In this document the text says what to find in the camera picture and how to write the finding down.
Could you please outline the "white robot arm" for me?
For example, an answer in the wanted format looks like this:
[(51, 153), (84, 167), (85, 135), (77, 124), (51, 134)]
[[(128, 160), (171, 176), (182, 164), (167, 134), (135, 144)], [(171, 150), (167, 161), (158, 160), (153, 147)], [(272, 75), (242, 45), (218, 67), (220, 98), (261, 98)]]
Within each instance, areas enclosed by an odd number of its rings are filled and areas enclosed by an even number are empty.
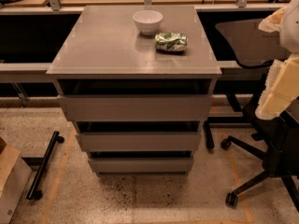
[(278, 117), (299, 96), (299, 0), (291, 0), (263, 19), (259, 29), (279, 32), (280, 46), (291, 53), (284, 62), (273, 61), (255, 109), (258, 119), (270, 120)]

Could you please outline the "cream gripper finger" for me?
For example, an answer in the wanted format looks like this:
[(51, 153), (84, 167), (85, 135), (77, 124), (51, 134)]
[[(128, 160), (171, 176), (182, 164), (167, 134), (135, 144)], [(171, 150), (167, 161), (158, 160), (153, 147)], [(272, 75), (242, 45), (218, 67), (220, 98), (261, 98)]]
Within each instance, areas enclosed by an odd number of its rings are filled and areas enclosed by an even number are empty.
[(278, 117), (299, 96), (299, 54), (292, 54), (281, 62), (271, 65), (265, 89), (255, 110), (258, 119), (270, 120)]
[(267, 33), (278, 32), (286, 7), (282, 7), (263, 19), (258, 29)]

